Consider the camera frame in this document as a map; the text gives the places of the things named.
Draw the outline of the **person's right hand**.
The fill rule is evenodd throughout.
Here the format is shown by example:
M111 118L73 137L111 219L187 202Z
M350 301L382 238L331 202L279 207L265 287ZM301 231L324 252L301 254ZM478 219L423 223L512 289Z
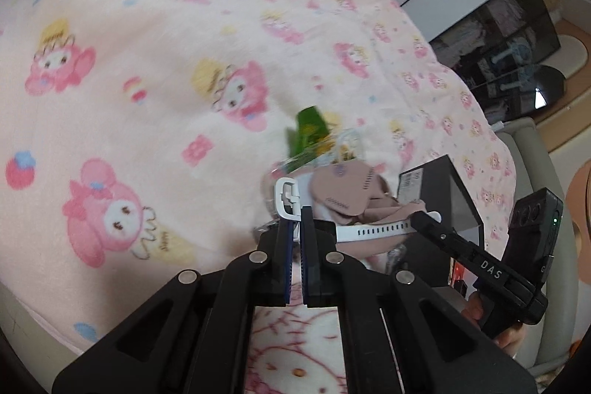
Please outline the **person's right hand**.
M484 316L484 307L478 292L473 292L470 295L461 314L479 328L478 322ZM518 323L499 334L494 339L494 343L506 354L515 357L524 342L526 335L527 327L522 323Z

